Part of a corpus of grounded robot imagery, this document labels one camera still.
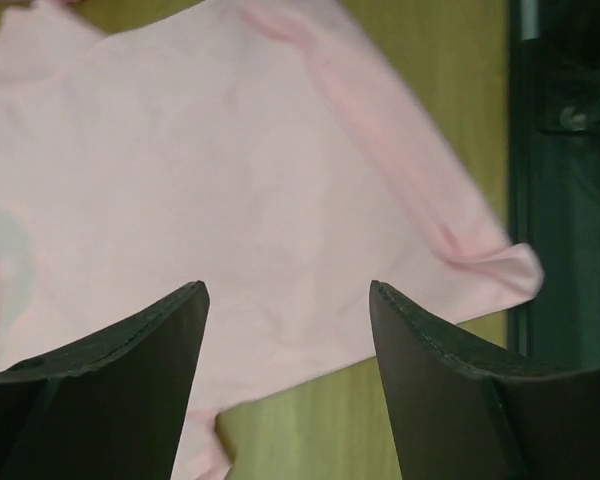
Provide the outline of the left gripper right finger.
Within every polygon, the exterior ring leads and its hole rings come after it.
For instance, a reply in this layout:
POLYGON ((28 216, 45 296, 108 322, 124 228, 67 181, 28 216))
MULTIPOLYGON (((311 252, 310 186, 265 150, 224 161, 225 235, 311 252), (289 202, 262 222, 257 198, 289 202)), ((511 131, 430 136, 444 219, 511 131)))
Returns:
POLYGON ((508 351, 373 282, 370 319, 405 479, 600 479, 600 367, 508 351))

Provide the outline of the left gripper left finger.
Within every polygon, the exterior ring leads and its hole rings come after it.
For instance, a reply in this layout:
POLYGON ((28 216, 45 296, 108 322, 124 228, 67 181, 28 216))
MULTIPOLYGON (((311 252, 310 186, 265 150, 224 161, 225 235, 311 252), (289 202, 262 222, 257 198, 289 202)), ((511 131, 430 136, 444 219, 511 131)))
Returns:
POLYGON ((169 478, 208 310, 191 282, 0 372, 0 480, 169 478))

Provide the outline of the light pink t-shirt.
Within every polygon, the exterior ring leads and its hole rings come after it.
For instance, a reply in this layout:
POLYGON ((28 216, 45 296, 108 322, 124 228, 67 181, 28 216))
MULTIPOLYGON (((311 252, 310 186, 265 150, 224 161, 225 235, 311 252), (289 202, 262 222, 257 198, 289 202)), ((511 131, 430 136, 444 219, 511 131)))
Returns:
POLYGON ((6 9, 0 369, 193 279, 211 308, 177 479, 225 476, 220 412, 373 355, 372 280, 456 324, 542 271, 333 1, 205 1, 111 36, 6 9))

